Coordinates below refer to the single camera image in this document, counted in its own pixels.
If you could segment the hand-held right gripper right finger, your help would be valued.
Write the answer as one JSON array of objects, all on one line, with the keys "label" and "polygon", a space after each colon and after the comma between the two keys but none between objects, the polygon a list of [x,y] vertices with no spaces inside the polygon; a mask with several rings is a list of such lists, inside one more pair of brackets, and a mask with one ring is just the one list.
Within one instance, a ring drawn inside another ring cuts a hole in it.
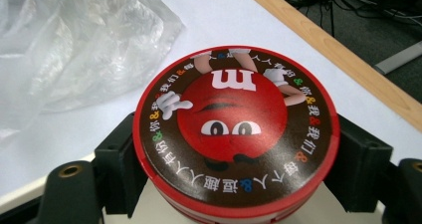
[{"label": "hand-held right gripper right finger", "polygon": [[393,147],[339,115],[340,138],[335,162],[324,180],[346,212],[373,212],[374,187],[389,165]]}]

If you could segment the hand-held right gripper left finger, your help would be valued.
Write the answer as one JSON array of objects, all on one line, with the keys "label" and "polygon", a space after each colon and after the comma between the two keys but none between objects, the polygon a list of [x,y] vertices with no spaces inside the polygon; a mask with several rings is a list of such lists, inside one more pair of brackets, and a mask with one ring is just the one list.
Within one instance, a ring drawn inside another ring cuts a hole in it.
[{"label": "hand-held right gripper left finger", "polygon": [[101,205],[107,214],[125,214],[128,218],[147,182],[135,153],[133,121],[132,112],[95,149]]}]

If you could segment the white plastic tray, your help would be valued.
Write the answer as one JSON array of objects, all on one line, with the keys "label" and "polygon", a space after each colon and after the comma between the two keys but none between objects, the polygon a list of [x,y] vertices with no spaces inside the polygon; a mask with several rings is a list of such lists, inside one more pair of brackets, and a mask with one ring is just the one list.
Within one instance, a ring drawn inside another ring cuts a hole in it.
[{"label": "white plastic tray", "polygon": [[[50,159],[26,163],[19,155],[0,154],[0,214],[18,207],[43,191],[46,172],[38,173],[39,164]],[[381,210],[374,213],[347,213],[322,184],[316,193],[294,214],[275,224],[381,224]],[[147,182],[131,219],[125,215],[107,215],[105,224],[197,224],[172,208],[150,182]]]}]

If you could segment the red round candy tin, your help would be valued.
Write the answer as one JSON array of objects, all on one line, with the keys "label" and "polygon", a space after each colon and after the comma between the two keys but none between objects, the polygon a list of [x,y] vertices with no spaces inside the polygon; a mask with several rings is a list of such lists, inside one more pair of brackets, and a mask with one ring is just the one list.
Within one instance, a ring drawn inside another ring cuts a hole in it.
[{"label": "red round candy tin", "polygon": [[327,176],[339,121],[325,88],[294,60],[217,47],[154,78],[132,135],[141,167],[180,213],[207,224],[270,224]]}]

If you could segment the clear smiley plastic bag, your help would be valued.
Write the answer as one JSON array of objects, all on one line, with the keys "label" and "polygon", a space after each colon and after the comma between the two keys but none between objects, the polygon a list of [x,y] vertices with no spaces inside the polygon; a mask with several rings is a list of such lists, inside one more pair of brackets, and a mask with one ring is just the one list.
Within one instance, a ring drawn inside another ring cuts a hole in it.
[{"label": "clear smiley plastic bag", "polygon": [[0,143],[140,87],[182,28],[161,0],[0,0]]}]

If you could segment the white metal stand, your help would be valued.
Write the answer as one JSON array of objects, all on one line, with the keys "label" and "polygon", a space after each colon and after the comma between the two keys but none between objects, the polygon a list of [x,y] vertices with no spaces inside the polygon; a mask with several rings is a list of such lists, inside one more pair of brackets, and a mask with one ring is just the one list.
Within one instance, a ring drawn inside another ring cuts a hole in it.
[{"label": "white metal stand", "polygon": [[381,75],[387,75],[396,69],[422,56],[422,41],[388,57],[374,65],[373,68]]}]

